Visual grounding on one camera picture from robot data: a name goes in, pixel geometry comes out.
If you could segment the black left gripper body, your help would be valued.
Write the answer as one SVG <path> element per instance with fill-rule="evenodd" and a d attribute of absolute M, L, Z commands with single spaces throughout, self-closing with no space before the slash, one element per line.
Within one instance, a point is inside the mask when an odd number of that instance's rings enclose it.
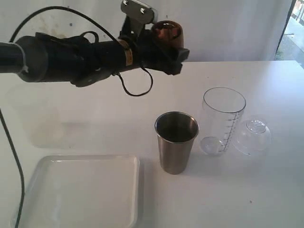
<path fill-rule="evenodd" d="M 175 73 L 176 64 L 169 58 L 168 49 L 156 40 L 150 30 L 143 30 L 139 36 L 121 33 L 119 42 L 125 41 L 132 51 L 132 64 L 123 66 L 119 72 L 144 67 L 164 73 Z"/>

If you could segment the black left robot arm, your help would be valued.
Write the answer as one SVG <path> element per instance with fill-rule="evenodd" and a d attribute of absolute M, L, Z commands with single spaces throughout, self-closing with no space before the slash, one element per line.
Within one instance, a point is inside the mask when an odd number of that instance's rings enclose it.
<path fill-rule="evenodd" d="M 136 68 L 177 75 L 189 50 L 145 30 L 139 37 L 90 42 L 84 34 L 56 38 L 44 33 L 0 45 L 0 71 L 29 83 L 70 82 L 85 87 Z"/>

